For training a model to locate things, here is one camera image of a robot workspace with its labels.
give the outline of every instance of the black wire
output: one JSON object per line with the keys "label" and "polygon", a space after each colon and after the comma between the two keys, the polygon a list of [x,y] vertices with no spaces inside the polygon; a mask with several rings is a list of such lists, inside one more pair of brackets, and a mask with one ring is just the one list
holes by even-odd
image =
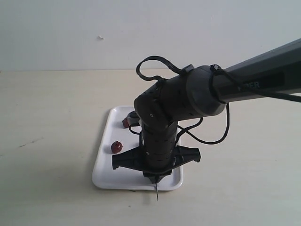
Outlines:
{"label": "black wire", "polygon": [[132,130],[132,127],[135,127],[135,126],[139,126],[139,123],[134,123],[134,124],[132,124],[132,125],[129,125],[128,130],[129,130],[131,133],[134,133],[134,134],[136,134],[136,135],[140,135],[141,132],[138,133],[138,132],[135,132],[135,131]]}
{"label": "black wire", "polygon": [[141,65],[146,62],[146,61],[149,61],[149,60],[157,60],[157,61],[160,61],[162,63],[164,63],[171,71],[173,71],[174,73],[176,74],[179,74],[181,69],[180,68],[177,68],[176,66],[174,66],[170,61],[168,61],[167,59],[161,57],[161,56],[149,56],[147,58],[145,58],[143,61],[141,61],[137,67],[136,67],[136,72],[137,74],[139,75],[140,78],[142,78],[143,80],[145,81],[152,81],[152,80],[162,80],[163,78],[161,76],[158,76],[158,75],[155,75],[153,77],[146,77],[144,76],[141,72],[140,72],[140,67]]}
{"label": "black wire", "polygon": [[[200,143],[202,143],[202,144],[205,144],[205,145],[215,145],[215,144],[218,144],[218,143],[222,142],[222,141],[226,138],[226,136],[227,136],[227,134],[228,134],[228,132],[229,132],[229,128],[230,128],[230,107],[229,107],[229,103],[227,103],[227,105],[226,105],[226,114],[227,114],[227,116],[226,116],[226,117],[227,117],[227,126],[226,126],[226,130],[225,130],[225,133],[224,133],[224,135],[222,136],[222,138],[219,139],[219,140],[217,140],[217,141],[213,141],[213,142],[210,142],[210,141],[204,141],[204,140],[201,140],[201,139],[197,138],[195,135],[193,135],[193,134],[190,133],[189,131],[185,131],[185,133],[189,134],[192,138],[194,138],[195,140],[197,140],[198,142],[200,142]],[[184,129],[186,129],[186,128],[183,128],[183,127],[181,127],[181,126],[178,126],[178,128],[182,129],[182,131],[183,131]]]}
{"label": "black wire", "polygon": [[203,121],[203,118],[200,118],[199,121],[198,121],[196,124],[194,124],[194,125],[192,125],[192,126],[188,126],[188,127],[186,127],[186,128],[181,128],[182,131],[180,131],[180,132],[177,134],[176,138],[175,138],[175,144],[177,144],[177,143],[179,142],[180,137],[181,137],[184,133],[188,132],[188,130],[190,130],[190,129],[196,128],[197,126],[199,126],[199,125],[202,123],[202,121]]}
{"label": "black wire", "polygon": [[226,76],[235,85],[239,86],[241,89],[250,91],[251,93],[255,93],[257,95],[264,96],[264,97],[271,97],[271,98],[275,98],[275,99],[289,100],[289,101],[301,103],[301,97],[299,97],[299,96],[285,94],[285,93],[269,92],[269,91],[264,91],[264,90],[248,87],[245,84],[237,81],[232,75],[230,75],[228,72],[226,72],[223,69],[216,69],[214,74],[215,75],[222,74],[222,75]]}

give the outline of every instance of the white tray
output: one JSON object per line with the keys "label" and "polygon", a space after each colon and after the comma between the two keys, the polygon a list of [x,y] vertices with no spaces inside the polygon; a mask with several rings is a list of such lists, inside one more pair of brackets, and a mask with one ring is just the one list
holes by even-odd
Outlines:
{"label": "white tray", "polygon": [[[109,118],[103,133],[103,138],[97,154],[92,173],[92,181],[99,188],[126,189],[126,190],[155,190],[155,185],[145,178],[140,171],[119,167],[112,168],[111,144],[120,141],[123,149],[128,151],[139,145],[139,136],[123,128],[122,120],[133,111],[131,106],[118,106],[110,111]],[[179,188],[183,182],[182,166],[174,169],[170,176],[164,177],[158,183],[159,191],[171,191]]]}

